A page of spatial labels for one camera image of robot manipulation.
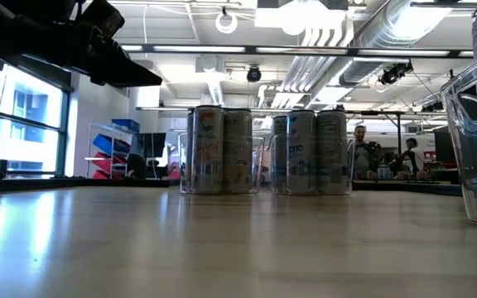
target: light fixture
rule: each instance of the light fixture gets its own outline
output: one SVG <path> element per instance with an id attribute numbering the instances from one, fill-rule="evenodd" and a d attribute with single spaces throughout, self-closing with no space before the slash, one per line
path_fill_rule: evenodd
<path id="1" fill-rule="evenodd" d="M 292 55 L 346 55 L 347 49 L 322 49 L 322 48 L 307 48 L 307 47 L 264 47 L 259 46 L 256 49 L 257 53 L 269 54 L 292 54 Z"/>
<path id="2" fill-rule="evenodd" d="M 226 7 L 232 8 L 242 8 L 241 2 L 227 2 L 227 1 L 210 1 L 210 2 L 197 2 L 192 0 L 187 1 L 167 1 L 167 0 L 157 0 L 157 1 L 125 1 L 125 0 L 109 0 L 110 4 L 114 6 L 178 6 L 184 7 L 185 5 L 191 5 L 193 7 L 221 7 L 225 5 Z"/>
<path id="3" fill-rule="evenodd" d="M 156 52 L 244 53 L 243 46 L 153 46 Z"/>
<path id="4" fill-rule="evenodd" d="M 140 111 L 171 111 L 171 112 L 189 112 L 189 108 L 167 108 L 167 107 L 155 107 L 155 108 L 144 108 L 137 107 L 137 110 Z"/>
<path id="5" fill-rule="evenodd" d="M 474 52 L 472 50 L 463 50 L 459 54 L 459 57 L 472 57 L 472 58 L 474 58 Z"/>
<path id="6" fill-rule="evenodd" d="M 222 18 L 223 17 L 231 17 L 231 22 L 229 25 L 224 26 L 222 25 Z M 222 7 L 222 12 L 216 17 L 216 20 L 214 20 L 214 25 L 216 26 L 216 29 L 224 34 L 231 34 L 235 30 L 237 30 L 237 26 L 239 25 L 239 22 L 237 21 L 237 16 L 235 16 L 233 13 L 227 13 L 225 11 L 225 7 Z"/>
<path id="7" fill-rule="evenodd" d="M 448 50 L 360 50 L 359 55 L 383 55 L 383 56 L 439 56 L 446 57 L 450 54 Z"/>
<path id="8" fill-rule="evenodd" d="M 284 108 L 252 108 L 252 113 L 288 113 L 291 109 Z"/>
<path id="9" fill-rule="evenodd" d="M 123 50 L 127 51 L 142 51 L 142 46 L 121 46 Z"/>

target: person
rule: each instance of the person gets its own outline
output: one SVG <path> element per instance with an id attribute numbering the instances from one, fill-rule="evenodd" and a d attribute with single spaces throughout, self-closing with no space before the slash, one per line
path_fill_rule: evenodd
<path id="1" fill-rule="evenodd" d="M 394 166 L 401 166 L 400 162 L 404 159 L 408 159 L 407 165 L 410 167 L 410 171 L 416 174 L 418 171 L 424 169 L 424 153 L 419 149 L 418 142 L 415 138 L 411 137 L 406 140 L 407 150 L 401 154 L 397 159 L 391 162 Z"/>
<path id="2" fill-rule="evenodd" d="M 365 127 L 358 125 L 354 128 L 354 170 L 365 175 L 369 170 L 376 171 L 380 145 L 376 142 L 366 142 Z"/>

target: wall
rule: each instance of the wall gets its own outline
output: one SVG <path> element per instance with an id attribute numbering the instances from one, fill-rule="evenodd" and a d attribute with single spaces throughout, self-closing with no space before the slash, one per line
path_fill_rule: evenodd
<path id="1" fill-rule="evenodd" d="M 128 116 L 133 120 L 141 124 L 141 133 L 147 132 L 160 132 L 158 130 L 158 111 L 137 111 L 136 107 L 141 105 L 141 97 L 152 96 L 144 92 L 142 88 L 130 89 L 130 100 Z M 157 95 L 157 104 L 159 104 L 159 94 Z"/>
<path id="2" fill-rule="evenodd" d="M 73 74 L 71 85 L 75 91 L 70 96 L 65 174 L 86 176 L 89 124 L 128 118 L 130 102 L 118 90 L 92 84 L 85 75 Z"/>

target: security camera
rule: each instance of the security camera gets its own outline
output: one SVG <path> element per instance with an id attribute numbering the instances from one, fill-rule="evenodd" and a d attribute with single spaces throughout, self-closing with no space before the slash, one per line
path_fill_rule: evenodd
<path id="1" fill-rule="evenodd" d="M 259 80 L 261 80 L 261 70 L 258 69 L 258 66 L 251 66 L 246 78 L 250 83 L 257 83 Z"/>

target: table surface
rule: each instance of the table surface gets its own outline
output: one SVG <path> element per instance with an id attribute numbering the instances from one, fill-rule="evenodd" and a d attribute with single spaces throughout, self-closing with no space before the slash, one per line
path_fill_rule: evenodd
<path id="1" fill-rule="evenodd" d="M 0 297 L 476 297 L 461 198 L 0 195 Z"/>

